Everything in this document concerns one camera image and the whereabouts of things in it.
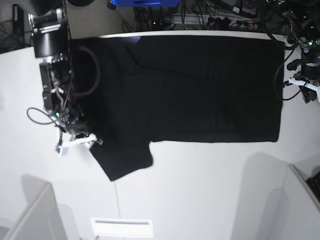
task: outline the power strip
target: power strip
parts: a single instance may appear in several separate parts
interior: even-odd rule
[[[194,13],[186,14],[184,18],[184,24],[185,25],[202,25],[203,24],[202,18],[203,18],[204,24],[206,25],[210,17],[211,16],[209,14],[203,14],[202,16],[200,14],[196,15]],[[250,18],[226,16],[225,14],[220,14],[220,13],[217,13],[215,15],[215,18],[220,18],[222,20],[224,18],[228,18],[230,20],[230,23],[229,23],[230,27],[239,27],[240,29],[241,28],[247,29],[249,31],[254,31],[258,29],[257,24],[255,24],[255,22]],[[169,19],[167,18],[166,22],[169,22],[171,24],[182,24],[181,14],[174,14],[171,18]]]

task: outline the blue device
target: blue device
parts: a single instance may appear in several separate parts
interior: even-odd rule
[[[118,7],[177,7],[180,0],[112,0]]]

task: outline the white vent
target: white vent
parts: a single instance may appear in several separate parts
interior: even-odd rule
[[[120,238],[154,237],[152,220],[92,218],[91,222],[96,236]]]

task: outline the black cylinder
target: black cylinder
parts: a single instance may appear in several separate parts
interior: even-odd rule
[[[306,64],[301,65],[301,74],[309,80],[320,79],[320,66],[308,66]]]
[[[34,55],[36,58],[55,56],[69,51],[68,29],[66,25],[59,30],[33,35]]]
[[[50,10],[44,15],[41,16],[34,16],[32,23],[35,28],[41,28],[44,25],[55,25],[58,24],[59,22],[58,16],[57,16],[57,9]]]
[[[95,0],[67,0],[71,5],[76,7],[85,7],[92,4]]]

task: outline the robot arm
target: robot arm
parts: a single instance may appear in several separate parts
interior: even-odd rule
[[[96,142],[102,144],[91,132],[90,122],[83,115],[77,97],[71,91],[74,85],[74,73],[65,1],[6,0],[6,2],[19,4],[29,13],[34,55],[43,60],[39,68],[44,108],[49,116],[57,118],[59,125],[59,138],[54,151],[63,156],[68,152],[68,147],[77,144],[85,144],[88,148]],[[70,142],[62,141],[62,132],[71,134]]]

